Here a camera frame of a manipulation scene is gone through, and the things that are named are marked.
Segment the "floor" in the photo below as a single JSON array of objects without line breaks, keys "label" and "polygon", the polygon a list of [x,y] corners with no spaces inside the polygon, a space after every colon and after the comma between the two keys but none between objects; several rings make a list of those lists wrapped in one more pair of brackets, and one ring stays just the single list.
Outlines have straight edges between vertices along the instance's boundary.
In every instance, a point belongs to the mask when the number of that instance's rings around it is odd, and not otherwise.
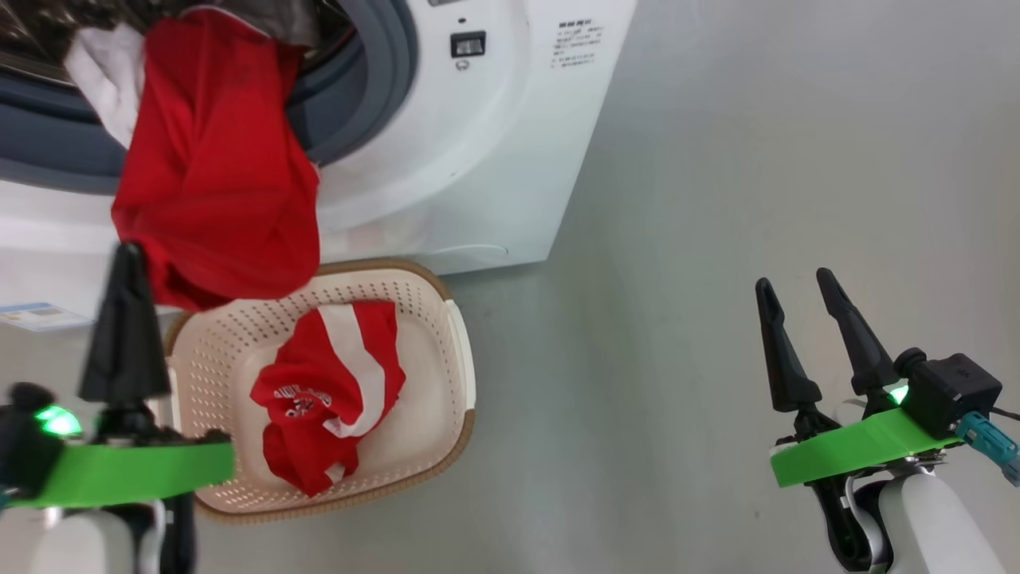
[{"label": "floor", "polygon": [[[448,277],[478,380],[460,461],[335,514],[203,522],[199,572],[838,572],[810,492],[769,472],[792,417],[752,286],[773,279],[826,409],[852,392],[820,265],[894,357],[964,352],[1020,409],[1020,12],[981,4],[644,0],[550,259]],[[5,375],[73,388],[80,335],[19,337]],[[1020,561],[1020,495],[950,463]],[[0,522],[6,560],[34,520]]]}]

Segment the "laundry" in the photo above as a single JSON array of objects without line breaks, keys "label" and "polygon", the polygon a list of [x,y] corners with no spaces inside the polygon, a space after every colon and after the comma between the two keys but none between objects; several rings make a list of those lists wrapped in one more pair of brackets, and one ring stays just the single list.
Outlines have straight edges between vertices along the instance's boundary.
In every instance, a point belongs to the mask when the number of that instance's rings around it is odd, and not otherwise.
[{"label": "laundry", "polygon": [[145,85],[145,38],[126,23],[74,35],[64,67],[113,139],[131,147]]},{"label": "laundry", "polygon": [[308,497],[350,476],[358,443],[393,409],[405,379],[394,303],[322,306],[302,317],[251,392],[269,415],[269,470]]},{"label": "laundry", "polygon": [[[208,0],[188,11],[206,8],[240,18],[284,44],[311,48],[319,42],[311,0]],[[83,28],[63,64],[110,136],[131,147],[145,86],[145,38],[126,22],[111,31]]]},{"label": "laundry", "polygon": [[112,217],[148,254],[156,303],[294,293],[319,264],[318,174],[284,110],[304,48],[200,8],[158,21],[145,51]]}]

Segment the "green light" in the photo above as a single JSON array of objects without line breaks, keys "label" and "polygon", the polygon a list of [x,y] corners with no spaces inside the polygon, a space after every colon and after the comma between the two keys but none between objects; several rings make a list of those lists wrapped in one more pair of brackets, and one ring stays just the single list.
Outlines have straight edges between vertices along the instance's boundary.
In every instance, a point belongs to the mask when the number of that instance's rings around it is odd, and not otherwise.
[{"label": "green light", "polygon": [[907,398],[908,390],[910,390],[910,387],[904,385],[890,390],[889,396],[892,398],[894,403],[897,405],[903,405],[903,400]]},{"label": "green light", "polygon": [[43,431],[57,436],[82,434],[82,425],[70,411],[52,405],[36,413],[36,420],[43,423]]}]

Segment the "beige basket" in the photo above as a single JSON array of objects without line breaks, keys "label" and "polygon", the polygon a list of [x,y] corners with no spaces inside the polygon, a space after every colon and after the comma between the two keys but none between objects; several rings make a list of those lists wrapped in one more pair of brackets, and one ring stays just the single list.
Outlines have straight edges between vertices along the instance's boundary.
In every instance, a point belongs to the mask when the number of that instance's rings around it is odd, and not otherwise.
[{"label": "beige basket", "polygon": [[[393,411],[359,445],[357,472],[309,499],[269,472],[262,457],[269,419],[248,396],[301,316],[318,306],[379,300],[397,304],[407,381]],[[227,522],[326,512],[424,482],[457,460],[474,425],[474,366],[460,311],[435,274],[407,261],[324,265],[286,300],[235,302],[182,318],[166,349],[173,425],[188,436],[212,428],[234,436],[234,479],[197,494],[200,509]]]}]

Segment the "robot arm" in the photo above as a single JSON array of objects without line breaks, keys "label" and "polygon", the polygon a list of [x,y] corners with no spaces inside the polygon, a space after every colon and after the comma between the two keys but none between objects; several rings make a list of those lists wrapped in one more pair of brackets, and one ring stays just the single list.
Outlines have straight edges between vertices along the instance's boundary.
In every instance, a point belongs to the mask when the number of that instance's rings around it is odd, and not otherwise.
[{"label": "robot arm", "polygon": [[0,408],[3,506],[45,509],[32,574],[194,571],[193,493],[233,477],[234,450],[219,430],[158,427],[146,402],[169,394],[144,253],[120,245],[79,389],[104,406],[95,436],[67,440],[37,385],[14,385]]},{"label": "robot arm", "polygon": [[[1017,446],[987,420],[1002,383],[955,355],[927,361],[909,350],[894,363],[835,275],[818,269],[825,307],[839,325],[854,392],[867,398],[863,420],[846,427],[818,412],[821,393],[804,373],[767,278],[757,285],[772,407],[797,413],[795,434],[780,438],[771,465],[780,487],[809,486],[829,545],[847,572],[1003,573],[966,508],[933,472],[946,449],[969,445],[1018,485]],[[907,378],[902,403],[885,387]],[[888,473],[860,488],[855,481]]]}]

